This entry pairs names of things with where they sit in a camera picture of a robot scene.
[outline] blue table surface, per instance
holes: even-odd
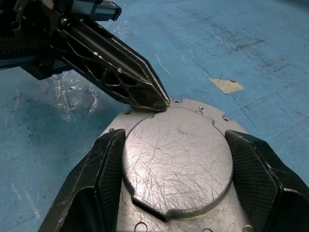
[[[101,23],[145,56],[170,97],[213,105],[272,146],[309,185],[306,0],[115,0]],[[224,94],[209,78],[237,81]],[[37,231],[69,171],[119,112],[73,71],[0,72],[0,231]]]

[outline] white mark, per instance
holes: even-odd
[[[17,190],[15,189],[15,187],[14,187],[14,185],[13,185],[12,182],[11,182],[11,186],[12,186],[12,189],[13,189],[14,193],[15,193],[15,194],[18,196],[18,198],[21,200],[21,197],[20,197],[19,193],[17,192]]]
[[[237,83],[236,81],[231,80],[221,80],[217,78],[209,78],[222,92],[228,94],[228,93],[234,93],[236,91],[240,91],[245,89],[242,85]]]
[[[93,113],[95,108],[97,107],[97,103],[98,103],[98,99],[96,97],[96,95],[94,93],[92,93],[94,99],[93,99],[93,103],[91,104],[91,107],[90,107],[90,110],[89,110],[89,113]]]
[[[165,67],[161,64],[161,61],[160,61],[159,56],[158,56],[156,53],[154,53],[154,55],[155,55],[156,61],[158,61],[158,64],[161,66],[161,68],[164,69],[164,71],[166,71],[166,72],[170,75],[170,72],[167,70],[167,68],[165,68]]]
[[[29,202],[30,202],[30,205],[31,205],[31,207],[32,207],[32,209],[33,209],[33,212],[34,212],[35,217],[36,217],[37,219],[40,219],[41,216],[40,216],[39,210],[35,207],[33,200],[31,199],[29,193],[28,193],[26,190],[25,190],[25,194],[26,194],[26,196],[27,196],[27,198],[28,198],[28,200],[29,200]]]

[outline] metal plate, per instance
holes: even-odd
[[[169,108],[137,124],[123,157],[132,199],[164,221],[206,212],[225,195],[233,161],[212,120]]]
[[[202,102],[189,99],[183,99],[180,102],[171,101],[170,108],[196,111],[204,116],[205,123],[211,119],[212,124],[222,134],[225,133],[225,130],[246,133],[241,125],[230,121],[222,111]],[[152,118],[154,115],[149,111],[119,114],[103,133],[119,128],[124,128],[129,133],[139,122],[148,117]],[[116,230],[118,232],[241,232],[248,224],[248,219],[237,199],[233,182],[227,194],[210,211],[196,217],[171,219],[169,222],[163,222],[134,205],[130,193],[124,183],[122,184]]]

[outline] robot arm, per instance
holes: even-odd
[[[74,69],[120,102],[164,111],[169,98],[149,62],[95,22],[120,13],[105,0],[2,0],[0,69],[40,80]]]

